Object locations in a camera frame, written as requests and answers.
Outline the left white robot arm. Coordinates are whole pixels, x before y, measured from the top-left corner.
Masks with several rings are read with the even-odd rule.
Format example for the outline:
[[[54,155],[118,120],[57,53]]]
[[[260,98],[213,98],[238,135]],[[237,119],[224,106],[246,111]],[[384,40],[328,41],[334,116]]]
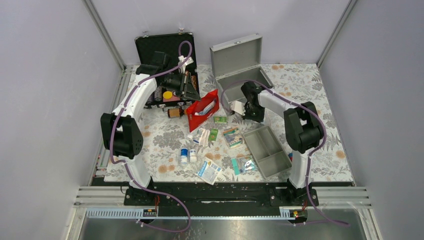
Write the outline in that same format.
[[[168,69],[169,57],[156,51],[149,64],[139,66],[139,73],[121,103],[100,117],[103,144],[109,150],[109,158],[114,165],[124,166],[130,186],[138,189],[135,197],[144,206],[155,200],[154,190],[148,187],[151,175],[141,154],[145,105],[158,87],[176,91],[184,100],[198,100],[198,93],[193,97],[188,94],[191,73],[187,66],[193,63],[190,55],[180,55],[177,66]]]

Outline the red first aid pouch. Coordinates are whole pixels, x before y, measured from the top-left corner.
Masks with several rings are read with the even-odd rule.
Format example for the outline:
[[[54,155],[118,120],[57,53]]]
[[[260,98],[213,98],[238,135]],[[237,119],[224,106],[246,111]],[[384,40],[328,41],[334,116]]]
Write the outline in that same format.
[[[208,92],[200,101],[195,101],[186,110],[188,131],[191,133],[220,108],[218,89]]]

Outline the blue white wipes pack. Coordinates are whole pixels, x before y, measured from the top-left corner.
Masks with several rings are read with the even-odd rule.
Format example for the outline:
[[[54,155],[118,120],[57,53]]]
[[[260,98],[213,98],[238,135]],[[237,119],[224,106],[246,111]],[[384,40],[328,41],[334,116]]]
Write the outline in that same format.
[[[216,101],[213,100],[207,106],[205,106],[202,110],[199,110],[194,113],[195,116],[205,116],[207,115],[216,105]]]

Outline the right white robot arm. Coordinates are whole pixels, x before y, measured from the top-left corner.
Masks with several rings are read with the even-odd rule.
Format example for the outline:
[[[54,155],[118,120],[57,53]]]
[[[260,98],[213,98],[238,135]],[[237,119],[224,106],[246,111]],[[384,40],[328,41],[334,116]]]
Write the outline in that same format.
[[[241,91],[246,98],[243,119],[261,122],[268,109],[284,120],[287,144],[292,149],[292,169],[288,181],[294,187],[287,191],[287,201],[293,206],[301,205],[307,194],[310,156],[325,138],[324,124],[319,119],[315,105],[308,101],[296,103],[266,86],[257,86],[253,81],[245,82]]]

